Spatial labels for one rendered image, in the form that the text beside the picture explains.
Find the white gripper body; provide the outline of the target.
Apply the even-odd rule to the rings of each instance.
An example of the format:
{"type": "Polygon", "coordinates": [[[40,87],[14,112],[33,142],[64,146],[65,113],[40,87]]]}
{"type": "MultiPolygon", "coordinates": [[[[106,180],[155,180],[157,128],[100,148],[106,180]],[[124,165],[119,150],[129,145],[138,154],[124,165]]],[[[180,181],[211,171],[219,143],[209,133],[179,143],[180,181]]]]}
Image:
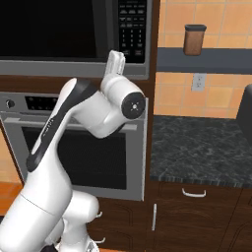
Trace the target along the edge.
{"type": "Polygon", "coordinates": [[[126,59],[122,52],[111,50],[108,54],[104,75],[118,74],[122,75],[126,59]]]}

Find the black and silver microwave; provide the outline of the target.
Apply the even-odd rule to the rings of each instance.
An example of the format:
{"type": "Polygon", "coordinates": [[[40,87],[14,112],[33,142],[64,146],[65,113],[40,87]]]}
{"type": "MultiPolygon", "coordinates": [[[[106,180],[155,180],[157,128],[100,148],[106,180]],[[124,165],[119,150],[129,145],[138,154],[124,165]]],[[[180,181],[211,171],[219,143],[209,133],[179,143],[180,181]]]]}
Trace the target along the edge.
{"type": "Polygon", "coordinates": [[[112,50],[123,74],[150,75],[154,0],[0,0],[0,75],[100,78],[112,50]]]}

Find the dark wood cupboard door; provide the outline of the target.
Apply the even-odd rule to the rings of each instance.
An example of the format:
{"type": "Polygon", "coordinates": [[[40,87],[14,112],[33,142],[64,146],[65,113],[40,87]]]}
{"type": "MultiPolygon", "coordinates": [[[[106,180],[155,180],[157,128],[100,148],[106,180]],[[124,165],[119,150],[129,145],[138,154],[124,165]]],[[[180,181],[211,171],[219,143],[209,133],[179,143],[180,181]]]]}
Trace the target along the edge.
{"type": "Polygon", "coordinates": [[[229,221],[222,207],[157,202],[154,252],[218,252],[229,221]]]}
{"type": "Polygon", "coordinates": [[[252,189],[243,189],[223,241],[224,252],[252,252],[252,189]]]}

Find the dark wood tall cabinet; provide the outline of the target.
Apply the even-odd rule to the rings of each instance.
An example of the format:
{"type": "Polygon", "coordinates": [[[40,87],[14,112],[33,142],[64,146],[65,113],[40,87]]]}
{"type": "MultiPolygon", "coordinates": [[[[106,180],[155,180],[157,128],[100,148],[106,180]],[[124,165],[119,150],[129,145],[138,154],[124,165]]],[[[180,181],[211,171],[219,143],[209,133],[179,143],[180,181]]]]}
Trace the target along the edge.
{"type": "MultiPolygon", "coordinates": [[[[147,126],[145,126],[146,130],[146,148],[145,148],[145,161],[146,161],[146,169],[145,169],[145,187],[144,187],[144,200],[137,202],[144,202],[146,204],[147,210],[147,227],[146,227],[146,248],[145,252],[150,252],[151,250],[148,246],[151,244],[147,238],[147,234],[151,232],[151,219],[149,213],[149,191],[151,185],[150,178],[150,167],[151,167],[151,152],[152,152],[152,132],[153,132],[153,119],[154,119],[154,100],[155,100],[155,82],[156,82],[156,69],[157,69],[157,57],[158,57],[158,20],[159,20],[159,7],[160,0],[152,0],[152,30],[151,30],[151,49],[150,49],[150,57],[151,63],[150,65],[150,75],[147,80],[133,80],[136,82],[136,85],[144,92],[144,94],[149,99],[148,101],[148,119],[147,126]]],[[[16,92],[16,93],[34,93],[34,94],[59,94],[60,88],[63,87],[63,81],[67,81],[66,77],[21,77],[21,76],[0,76],[0,92],[16,92]]],[[[15,176],[19,176],[19,180],[22,182],[10,182],[13,184],[21,184],[23,182],[23,178],[21,178],[21,172],[18,171],[18,163],[14,160],[14,151],[11,151],[11,145],[9,144],[9,140],[7,140],[7,133],[4,132],[4,127],[0,123],[1,133],[0,136],[5,139],[6,142],[6,151],[8,147],[8,152],[10,153],[10,157],[12,157],[11,168],[17,170],[15,176]]],[[[107,197],[98,197],[105,199],[114,199],[112,196],[107,197]]],[[[101,252],[116,252],[122,250],[113,250],[113,249],[104,249],[101,248],[101,252]]]]}

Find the brown jar with black lid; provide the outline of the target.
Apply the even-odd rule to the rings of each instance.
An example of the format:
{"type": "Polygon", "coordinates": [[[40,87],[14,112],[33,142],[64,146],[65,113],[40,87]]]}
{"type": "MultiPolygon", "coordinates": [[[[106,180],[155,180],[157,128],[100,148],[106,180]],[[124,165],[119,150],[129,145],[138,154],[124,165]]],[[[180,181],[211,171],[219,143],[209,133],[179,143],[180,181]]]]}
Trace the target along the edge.
{"type": "Polygon", "coordinates": [[[198,56],[201,54],[205,25],[186,25],[184,35],[183,52],[185,55],[198,56]]]}

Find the stainless steel oven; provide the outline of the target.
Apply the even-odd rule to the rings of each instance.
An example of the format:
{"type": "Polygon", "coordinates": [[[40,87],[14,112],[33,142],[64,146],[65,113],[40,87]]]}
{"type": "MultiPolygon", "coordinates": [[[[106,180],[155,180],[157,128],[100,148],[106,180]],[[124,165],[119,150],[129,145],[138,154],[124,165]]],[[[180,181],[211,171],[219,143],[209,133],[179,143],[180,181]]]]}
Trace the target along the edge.
{"type": "MultiPolygon", "coordinates": [[[[47,121],[55,106],[55,94],[0,92],[0,120],[14,151],[18,171],[26,180],[26,161],[42,128],[4,123],[7,117],[27,121],[47,121]],[[6,101],[15,103],[8,108],[6,101]]],[[[58,145],[58,156],[73,188],[96,197],[141,201],[144,199],[145,148],[148,113],[125,124],[138,125],[137,131],[115,131],[98,139],[85,129],[67,129],[58,145]]]]}

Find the dark grey appliance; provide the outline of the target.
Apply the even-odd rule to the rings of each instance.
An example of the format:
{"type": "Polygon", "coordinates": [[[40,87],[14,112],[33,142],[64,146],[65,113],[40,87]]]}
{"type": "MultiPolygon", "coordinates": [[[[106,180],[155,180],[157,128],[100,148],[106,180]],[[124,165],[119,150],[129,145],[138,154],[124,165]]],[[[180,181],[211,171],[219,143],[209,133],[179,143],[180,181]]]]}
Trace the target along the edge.
{"type": "Polygon", "coordinates": [[[252,147],[252,84],[245,87],[236,116],[237,123],[252,147]]]}

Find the dark wood drawer under oven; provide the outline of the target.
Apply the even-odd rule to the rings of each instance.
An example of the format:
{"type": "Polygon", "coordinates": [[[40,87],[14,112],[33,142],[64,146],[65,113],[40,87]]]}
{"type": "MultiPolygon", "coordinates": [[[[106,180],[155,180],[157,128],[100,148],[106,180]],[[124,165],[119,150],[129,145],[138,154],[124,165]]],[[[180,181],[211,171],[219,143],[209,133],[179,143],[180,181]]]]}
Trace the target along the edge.
{"type": "Polygon", "coordinates": [[[99,198],[102,216],[87,224],[90,237],[101,248],[145,252],[147,210],[144,202],[99,198]]]}

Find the dark wood drawer front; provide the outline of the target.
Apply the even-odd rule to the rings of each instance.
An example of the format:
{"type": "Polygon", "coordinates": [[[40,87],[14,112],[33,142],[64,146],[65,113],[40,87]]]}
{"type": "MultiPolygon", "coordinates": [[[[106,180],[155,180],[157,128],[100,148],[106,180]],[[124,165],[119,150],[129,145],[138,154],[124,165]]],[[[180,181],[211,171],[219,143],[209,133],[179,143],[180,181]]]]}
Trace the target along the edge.
{"type": "Polygon", "coordinates": [[[240,192],[240,189],[213,185],[197,185],[171,182],[159,182],[157,184],[157,196],[160,199],[177,201],[181,203],[192,203],[196,205],[206,205],[210,207],[234,207],[239,198],[240,192]],[[186,192],[194,194],[202,194],[204,190],[207,190],[207,196],[205,198],[186,197],[182,194],[182,188],[184,188],[186,192]]]}

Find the white wall outlet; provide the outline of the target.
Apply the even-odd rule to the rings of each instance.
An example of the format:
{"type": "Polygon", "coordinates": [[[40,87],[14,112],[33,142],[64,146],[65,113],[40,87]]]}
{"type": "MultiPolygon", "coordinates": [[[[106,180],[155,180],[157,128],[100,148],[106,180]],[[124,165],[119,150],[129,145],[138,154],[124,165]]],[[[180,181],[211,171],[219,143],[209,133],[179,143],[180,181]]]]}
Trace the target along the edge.
{"type": "Polygon", "coordinates": [[[205,88],[207,75],[204,73],[195,73],[193,75],[192,81],[192,91],[193,92],[202,92],[205,88]]]}

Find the dark grey wall shelf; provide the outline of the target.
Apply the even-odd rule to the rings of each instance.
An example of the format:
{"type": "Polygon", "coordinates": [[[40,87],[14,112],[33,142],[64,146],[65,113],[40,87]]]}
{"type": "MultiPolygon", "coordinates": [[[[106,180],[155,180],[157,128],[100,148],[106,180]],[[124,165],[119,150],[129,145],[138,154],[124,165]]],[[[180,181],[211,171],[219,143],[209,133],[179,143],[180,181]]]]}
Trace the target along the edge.
{"type": "Polygon", "coordinates": [[[159,47],[157,71],[252,75],[252,49],[204,48],[200,55],[188,56],[182,48],[159,47]]]}

